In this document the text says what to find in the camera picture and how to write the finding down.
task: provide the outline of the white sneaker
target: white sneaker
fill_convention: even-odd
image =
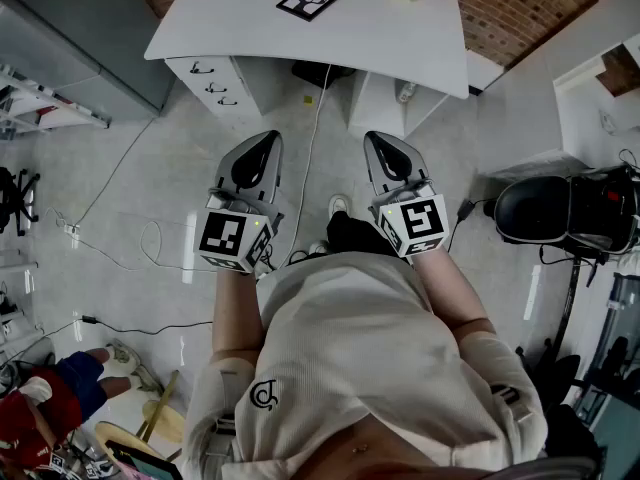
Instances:
[[[311,247],[309,247],[309,255],[312,254],[329,254],[329,242],[326,240],[313,242]]]
[[[331,196],[329,200],[329,219],[331,219],[336,212],[346,212],[347,215],[351,215],[350,207],[351,203],[347,196],[343,196],[342,194]]]
[[[131,375],[141,364],[140,356],[136,351],[118,339],[112,339],[105,348],[109,352],[109,361],[120,374]]]
[[[138,391],[142,391],[143,393],[148,393],[150,395],[155,395],[158,400],[162,397],[162,393],[164,393],[164,389],[149,373],[144,366],[138,366],[135,371],[131,374],[131,387],[137,389]]]

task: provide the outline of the sleeve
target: sleeve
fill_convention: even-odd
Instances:
[[[547,439],[547,421],[520,358],[489,332],[469,334],[459,348],[460,357],[491,389],[512,445],[514,463],[537,458]]]
[[[254,377],[253,365],[239,358],[208,364],[200,372],[185,422],[185,479],[221,478],[220,468],[232,460],[235,407]]]
[[[42,377],[31,377],[18,391],[24,396],[28,396],[36,406],[43,404],[53,396],[51,385]]]

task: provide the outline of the drawer handle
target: drawer handle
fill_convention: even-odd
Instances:
[[[227,92],[227,88],[223,87],[222,90],[216,90],[213,88],[214,85],[218,85],[215,82],[211,82],[209,84],[209,87],[205,87],[205,91],[210,92],[211,94],[213,94],[214,92]]]
[[[198,68],[198,63],[200,61],[197,60],[193,63],[193,67],[189,70],[189,73],[192,73],[194,75],[206,75],[207,73],[213,73],[215,71],[215,69],[212,69],[210,71],[200,71],[200,69]]]
[[[225,100],[226,98],[227,98],[226,96],[223,96],[222,98],[220,98],[220,99],[218,100],[218,105],[231,106],[231,105],[237,105],[237,104],[238,104],[238,102],[237,102],[237,101],[234,101],[233,103],[225,103],[225,102],[224,102],[224,100]]]

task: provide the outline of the white desk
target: white desk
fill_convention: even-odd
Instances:
[[[280,1],[176,0],[145,58],[167,59],[215,113],[252,115],[268,110],[269,87],[282,75],[278,62],[268,59],[309,60],[365,72],[356,84],[357,99],[364,98],[364,105],[354,104],[354,125],[365,126],[358,119],[377,114],[372,105],[393,105],[394,79],[422,86],[414,98],[421,104],[432,105],[447,95],[468,96],[457,0],[338,0],[311,22],[277,9]],[[215,69],[217,78],[190,73],[196,61],[200,71]],[[206,87],[214,92],[204,92]],[[223,88],[226,93],[216,92]],[[387,94],[369,94],[373,91]],[[222,96],[239,103],[218,104]],[[421,119],[405,119],[405,113],[426,117],[430,110],[402,107],[394,118],[410,121],[408,127]]]

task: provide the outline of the outlet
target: outlet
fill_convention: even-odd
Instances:
[[[78,240],[80,240],[80,226],[64,225],[64,232],[71,237],[71,247],[78,248]]]

